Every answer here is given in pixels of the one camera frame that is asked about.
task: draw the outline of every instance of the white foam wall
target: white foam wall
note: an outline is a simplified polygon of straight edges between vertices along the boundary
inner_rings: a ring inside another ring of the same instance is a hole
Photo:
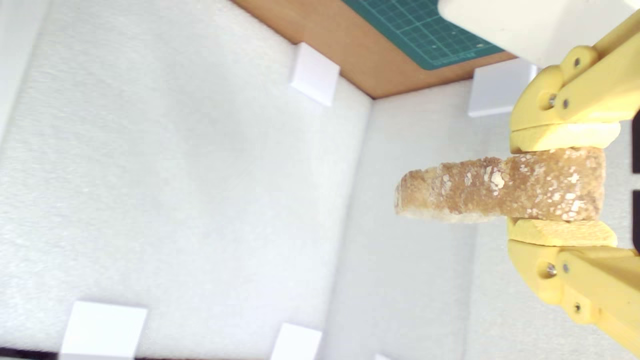
[[[54,1],[0,156],[0,346],[73,301],[149,308],[139,356],[266,358],[322,329],[371,100],[287,85],[230,1]]]
[[[405,172],[484,153],[469,92],[461,82],[374,103],[321,359],[462,358],[477,226],[398,217],[393,205]]]

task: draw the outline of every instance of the grid lines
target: grid lines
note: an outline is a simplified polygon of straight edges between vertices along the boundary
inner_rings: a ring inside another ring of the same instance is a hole
[[[443,19],[438,0],[343,1],[426,70],[502,51]]]

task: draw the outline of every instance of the metal bolt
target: metal bolt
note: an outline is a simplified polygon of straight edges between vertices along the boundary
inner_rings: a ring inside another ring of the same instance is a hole
[[[552,263],[547,264],[547,274],[549,274],[549,276],[551,277],[554,277],[557,274],[556,266]]]

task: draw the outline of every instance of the white enclosure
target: white enclosure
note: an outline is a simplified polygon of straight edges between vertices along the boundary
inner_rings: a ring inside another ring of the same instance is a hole
[[[503,219],[395,216],[408,170],[508,156],[470,81],[333,105],[289,86],[294,46],[229,0],[51,1],[0,152],[0,347],[58,351],[75,300],[148,308],[137,356],[632,359],[542,304]],[[602,219],[630,241],[630,124]]]

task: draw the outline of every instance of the dark gap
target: dark gap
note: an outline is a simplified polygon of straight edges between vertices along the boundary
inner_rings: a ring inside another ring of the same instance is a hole
[[[631,122],[631,162],[634,174],[640,174],[640,111]]]
[[[0,347],[0,357],[14,357],[16,359],[30,359],[30,360],[57,360],[58,353],[48,352],[48,351],[36,351],[36,350],[19,350],[15,348]],[[176,359],[136,357],[136,360],[176,360]]]

